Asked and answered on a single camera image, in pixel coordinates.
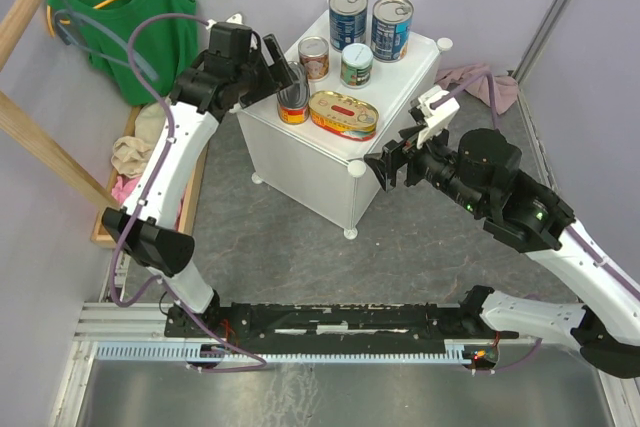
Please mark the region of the small pink label can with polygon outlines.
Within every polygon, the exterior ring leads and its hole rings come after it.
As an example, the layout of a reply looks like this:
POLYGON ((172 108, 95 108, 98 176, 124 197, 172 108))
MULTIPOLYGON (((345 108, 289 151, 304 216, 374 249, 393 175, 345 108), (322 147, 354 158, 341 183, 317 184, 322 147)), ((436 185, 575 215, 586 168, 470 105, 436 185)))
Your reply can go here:
POLYGON ((320 36, 303 38, 298 43, 300 63, 311 81, 324 79, 329 73, 329 44, 320 36))

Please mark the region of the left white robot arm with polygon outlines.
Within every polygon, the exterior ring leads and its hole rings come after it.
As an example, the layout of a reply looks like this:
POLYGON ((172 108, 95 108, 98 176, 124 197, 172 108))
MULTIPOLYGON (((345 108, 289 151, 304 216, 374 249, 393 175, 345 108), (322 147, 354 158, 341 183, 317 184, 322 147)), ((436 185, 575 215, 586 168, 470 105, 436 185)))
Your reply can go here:
POLYGON ((165 282, 188 309, 187 326, 209 337, 221 325, 218 297, 193 261, 195 241, 176 230, 187 184, 203 149, 225 114, 262 101, 292 85, 294 76, 272 34, 259 36, 242 24, 218 22, 209 45, 177 78, 166 123, 149 163, 119 209, 102 224, 126 254, 165 282))

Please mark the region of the white lid green jar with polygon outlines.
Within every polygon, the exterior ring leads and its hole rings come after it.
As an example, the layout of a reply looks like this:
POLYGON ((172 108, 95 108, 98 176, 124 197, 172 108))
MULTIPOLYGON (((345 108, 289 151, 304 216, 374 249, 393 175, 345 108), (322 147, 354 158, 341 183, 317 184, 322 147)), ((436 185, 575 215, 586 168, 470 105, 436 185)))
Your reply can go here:
POLYGON ((373 53, 369 46, 354 43, 346 46, 341 53, 341 82, 350 88, 361 88, 371 79, 373 53))

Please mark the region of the blue white label can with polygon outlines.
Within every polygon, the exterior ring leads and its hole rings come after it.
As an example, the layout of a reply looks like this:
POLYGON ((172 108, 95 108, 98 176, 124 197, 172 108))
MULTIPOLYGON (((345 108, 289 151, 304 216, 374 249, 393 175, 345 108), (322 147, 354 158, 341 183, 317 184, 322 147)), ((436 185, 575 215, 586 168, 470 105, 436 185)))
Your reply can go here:
POLYGON ((382 62, 401 60, 407 52, 414 7, 409 0, 377 0, 372 11, 371 50, 382 62))

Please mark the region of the silver oval fish tin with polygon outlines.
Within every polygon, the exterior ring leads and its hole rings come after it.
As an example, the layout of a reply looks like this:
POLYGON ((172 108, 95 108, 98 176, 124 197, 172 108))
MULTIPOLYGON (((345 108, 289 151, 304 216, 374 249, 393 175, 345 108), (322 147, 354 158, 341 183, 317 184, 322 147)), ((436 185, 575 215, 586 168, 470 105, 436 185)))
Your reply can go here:
POLYGON ((309 117, 310 87, 306 69, 299 62, 290 61, 289 67, 294 81, 277 94, 278 115, 286 124, 299 125, 309 117))

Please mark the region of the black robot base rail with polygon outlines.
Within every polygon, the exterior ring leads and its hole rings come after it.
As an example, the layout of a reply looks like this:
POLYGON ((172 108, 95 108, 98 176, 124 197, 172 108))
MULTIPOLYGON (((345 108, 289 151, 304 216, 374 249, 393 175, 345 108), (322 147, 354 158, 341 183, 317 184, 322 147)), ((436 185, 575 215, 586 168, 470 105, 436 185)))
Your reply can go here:
POLYGON ((205 319, 220 337, 255 354, 442 353, 448 340, 493 342, 478 310, 439 304, 234 303, 205 319))

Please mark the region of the red oval sardine tin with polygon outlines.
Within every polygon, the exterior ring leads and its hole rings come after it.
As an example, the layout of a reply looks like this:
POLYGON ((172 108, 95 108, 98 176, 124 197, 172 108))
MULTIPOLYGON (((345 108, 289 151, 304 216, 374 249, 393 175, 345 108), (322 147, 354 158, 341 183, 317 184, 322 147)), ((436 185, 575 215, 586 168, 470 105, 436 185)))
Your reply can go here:
POLYGON ((359 142, 376 135, 379 113, 367 102, 322 90, 310 97, 308 107, 312 122, 334 135, 359 142))

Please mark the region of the tall blue label can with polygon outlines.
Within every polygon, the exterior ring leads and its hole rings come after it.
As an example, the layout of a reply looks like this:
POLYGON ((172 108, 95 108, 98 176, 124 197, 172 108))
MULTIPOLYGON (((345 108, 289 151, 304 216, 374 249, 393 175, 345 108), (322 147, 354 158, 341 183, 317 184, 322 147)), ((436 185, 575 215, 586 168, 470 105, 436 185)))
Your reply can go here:
POLYGON ((328 0, 330 44, 337 51, 366 42, 368 0, 328 0))

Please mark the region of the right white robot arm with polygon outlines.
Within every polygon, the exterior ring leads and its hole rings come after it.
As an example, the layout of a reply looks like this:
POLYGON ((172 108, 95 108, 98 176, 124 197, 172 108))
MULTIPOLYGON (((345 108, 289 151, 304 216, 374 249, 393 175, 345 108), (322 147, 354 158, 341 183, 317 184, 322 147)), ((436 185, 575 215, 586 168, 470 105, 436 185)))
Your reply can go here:
POLYGON ((366 165, 384 191, 428 182, 482 221, 497 242, 546 268, 576 296, 548 303, 477 286, 458 315, 467 336, 516 332, 562 344, 593 367, 621 379, 639 375, 639 285, 598 246, 573 209, 521 170, 521 150, 497 130, 465 133, 457 149, 448 134, 418 141, 415 128, 367 154, 366 165))

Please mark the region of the white cube cabinet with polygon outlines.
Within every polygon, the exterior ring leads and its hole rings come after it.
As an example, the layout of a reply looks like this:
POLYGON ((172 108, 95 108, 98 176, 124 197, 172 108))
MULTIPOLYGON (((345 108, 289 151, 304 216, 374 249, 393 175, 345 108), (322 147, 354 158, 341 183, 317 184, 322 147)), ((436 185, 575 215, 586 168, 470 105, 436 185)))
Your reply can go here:
POLYGON ((311 82, 310 89, 351 95, 375 107, 376 134, 364 142, 340 137, 311 120, 283 122, 275 97, 241 110, 238 119, 254 167, 253 182, 268 184, 342 228, 346 238, 355 238, 357 223, 380 189, 364 156, 413 126, 410 103, 434 85, 441 56, 452 46, 446 37, 432 40, 412 33, 406 56, 394 63, 375 62, 371 81, 357 89, 341 82, 341 54, 329 51, 329 73, 311 82))

